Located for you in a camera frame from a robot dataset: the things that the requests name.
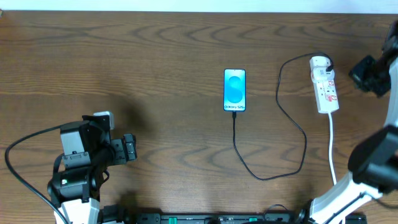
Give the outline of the blue Galaxy smartphone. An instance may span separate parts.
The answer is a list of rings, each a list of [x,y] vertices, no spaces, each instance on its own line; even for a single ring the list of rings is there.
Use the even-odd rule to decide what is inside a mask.
[[[226,68],[224,70],[223,109],[225,111],[246,110],[246,71]]]

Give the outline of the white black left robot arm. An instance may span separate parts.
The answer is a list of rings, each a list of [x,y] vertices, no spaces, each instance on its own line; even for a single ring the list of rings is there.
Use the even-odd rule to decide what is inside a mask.
[[[100,206],[100,188],[109,179],[108,167],[137,159],[136,138],[112,139],[114,115],[102,111],[60,128],[63,154],[53,167],[47,191],[56,207],[57,223],[130,223],[119,205]]]

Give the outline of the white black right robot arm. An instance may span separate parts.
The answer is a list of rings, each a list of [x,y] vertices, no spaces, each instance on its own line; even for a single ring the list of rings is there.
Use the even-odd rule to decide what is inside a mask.
[[[339,223],[362,205],[397,189],[397,23],[391,25],[382,55],[366,56],[349,72],[364,92],[390,94],[382,129],[358,144],[348,161],[348,173],[327,193],[301,210],[297,223]]]

